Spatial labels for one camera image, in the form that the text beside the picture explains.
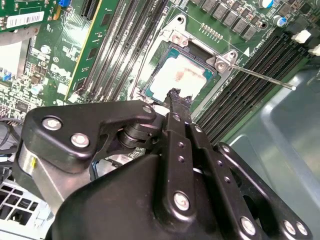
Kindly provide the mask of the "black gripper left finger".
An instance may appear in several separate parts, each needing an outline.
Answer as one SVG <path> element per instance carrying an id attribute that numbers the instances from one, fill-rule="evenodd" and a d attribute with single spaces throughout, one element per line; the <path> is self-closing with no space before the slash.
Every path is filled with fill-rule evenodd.
<path id="1" fill-rule="evenodd" d="M 167 93 L 166 115 L 141 100 L 40 107 L 25 118 L 17 164 L 56 218 L 78 189 L 138 159 L 160 157 L 154 213 L 160 222 L 197 216 L 191 141 L 179 112 L 180 90 Z"/>

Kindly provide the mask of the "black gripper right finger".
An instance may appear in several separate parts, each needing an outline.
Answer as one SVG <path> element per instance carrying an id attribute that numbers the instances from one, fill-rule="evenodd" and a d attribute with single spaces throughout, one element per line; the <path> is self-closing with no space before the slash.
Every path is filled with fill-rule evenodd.
<path id="1" fill-rule="evenodd" d="M 211 145 L 204 130 L 191 121 L 191 97 L 179 98 L 178 105 L 222 239 L 311 240 L 303 220 L 228 144 Z"/>

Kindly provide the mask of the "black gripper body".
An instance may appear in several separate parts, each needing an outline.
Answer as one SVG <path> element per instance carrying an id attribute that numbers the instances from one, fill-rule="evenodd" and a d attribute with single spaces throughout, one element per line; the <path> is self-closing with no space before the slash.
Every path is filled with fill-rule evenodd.
<path id="1" fill-rule="evenodd" d="M 184 232 L 169 230 L 157 218 L 161 158 L 136 160 L 72 193 L 59 208 L 48 240 L 238 240 L 238 232 L 217 212 L 198 172 L 194 176 L 197 215 Z"/>

